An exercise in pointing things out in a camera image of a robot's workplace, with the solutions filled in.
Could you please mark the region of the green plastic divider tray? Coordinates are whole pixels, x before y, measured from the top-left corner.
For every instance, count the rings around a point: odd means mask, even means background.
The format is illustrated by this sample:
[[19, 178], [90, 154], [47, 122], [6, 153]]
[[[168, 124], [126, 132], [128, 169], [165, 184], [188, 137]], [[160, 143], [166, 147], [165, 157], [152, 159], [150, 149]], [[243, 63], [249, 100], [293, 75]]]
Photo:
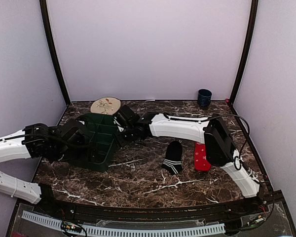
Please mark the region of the green plastic divider tray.
[[85, 125], [91, 133], [93, 148], [75, 150], [64, 156], [63, 161], [70, 165], [97, 172], [107, 171], [113, 153], [117, 150], [114, 134], [118, 132], [117, 125], [111, 115], [86, 113], [76, 118]]

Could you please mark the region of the black striped ankle sock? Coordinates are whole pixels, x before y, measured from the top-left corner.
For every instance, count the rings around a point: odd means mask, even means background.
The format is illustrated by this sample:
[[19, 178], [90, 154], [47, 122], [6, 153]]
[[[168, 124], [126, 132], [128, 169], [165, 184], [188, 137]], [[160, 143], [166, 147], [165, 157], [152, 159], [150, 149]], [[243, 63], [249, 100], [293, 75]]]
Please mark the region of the black striped ankle sock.
[[171, 175], [177, 175], [183, 170], [182, 167], [183, 147], [179, 141], [172, 141], [166, 150], [165, 159], [161, 167]]

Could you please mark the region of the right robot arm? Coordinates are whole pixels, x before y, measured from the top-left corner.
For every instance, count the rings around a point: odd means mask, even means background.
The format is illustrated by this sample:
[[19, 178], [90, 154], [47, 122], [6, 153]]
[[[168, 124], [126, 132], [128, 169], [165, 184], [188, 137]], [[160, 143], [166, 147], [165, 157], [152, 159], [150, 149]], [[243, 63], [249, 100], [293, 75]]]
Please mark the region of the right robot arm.
[[113, 121], [119, 129], [115, 139], [121, 147], [147, 137], [173, 137], [203, 144], [209, 164], [224, 170], [247, 198], [242, 210], [253, 214], [260, 208], [265, 186], [244, 163], [222, 116], [186, 118], [156, 112], [140, 116], [124, 105], [113, 114]]

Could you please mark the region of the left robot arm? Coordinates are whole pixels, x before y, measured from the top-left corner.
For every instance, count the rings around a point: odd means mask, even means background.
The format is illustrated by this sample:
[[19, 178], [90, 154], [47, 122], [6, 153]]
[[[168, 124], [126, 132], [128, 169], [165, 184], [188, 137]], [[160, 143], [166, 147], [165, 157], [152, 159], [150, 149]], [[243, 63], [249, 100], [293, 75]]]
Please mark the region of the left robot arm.
[[[45, 158], [50, 163], [76, 159], [92, 146], [91, 137], [86, 125], [78, 120], [59, 126], [29, 125], [0, 138], [0, 163], [30, 158]], [[49, 215], [60, 211], [49, 185], [27, 182], [0, 171], [0, 192], [38, 204]]]

